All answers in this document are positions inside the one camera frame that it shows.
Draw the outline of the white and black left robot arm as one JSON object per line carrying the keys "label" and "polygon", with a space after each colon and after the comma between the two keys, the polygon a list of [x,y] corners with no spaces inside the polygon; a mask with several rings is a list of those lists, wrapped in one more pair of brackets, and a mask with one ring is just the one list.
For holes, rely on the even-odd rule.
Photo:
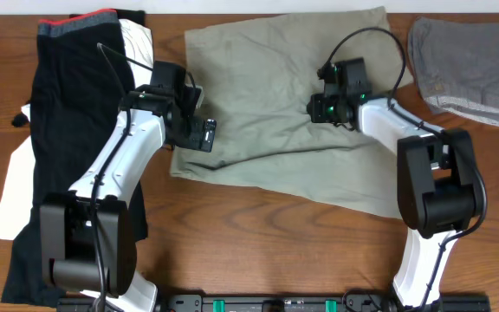
{"label": "white and black left robot arm", "polygon": [[152,156],[165,144],[210,152],[217,123],[194,114],[200,86],[185,95],[145,85],[126,95],[114,130],[86,172],[40,207],[42,275],[46,283],[78,291],[60,311],[155,311],[158,288],[137,270],[132,214],[134,190]]}

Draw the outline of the khaki green shorts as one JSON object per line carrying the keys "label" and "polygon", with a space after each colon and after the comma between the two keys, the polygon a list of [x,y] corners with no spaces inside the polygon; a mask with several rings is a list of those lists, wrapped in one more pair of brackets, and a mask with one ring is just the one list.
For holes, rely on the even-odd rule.
{"label": "khaki green shorts", "polygon": [[393,153],[361,133],[314,124],[306,110],[323,89],[316,72],[326,61],[363,58],[375,91],[411,83],[388,30],[378,7],[186,31],[188,69],[204,90],[198,114],[217,128],[210,153],[175,150],[171,175],[398,218]]}

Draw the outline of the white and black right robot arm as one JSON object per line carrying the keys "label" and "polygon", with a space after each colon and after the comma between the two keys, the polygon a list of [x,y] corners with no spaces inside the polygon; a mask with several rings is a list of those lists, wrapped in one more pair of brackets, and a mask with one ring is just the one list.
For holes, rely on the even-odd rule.
{"label": "white and black right robot arm", "polygon": [[347,311],[487,311],[484,297],[442,297],[445,265],[458,239],[486,217],[487,191],[472,141],[463,129],[445,130],[420,120],[394,99],[312,95],[314,123],[349,125],[397,158],[397,203],[408,231],[399,270],[386,296],[346,293]]}

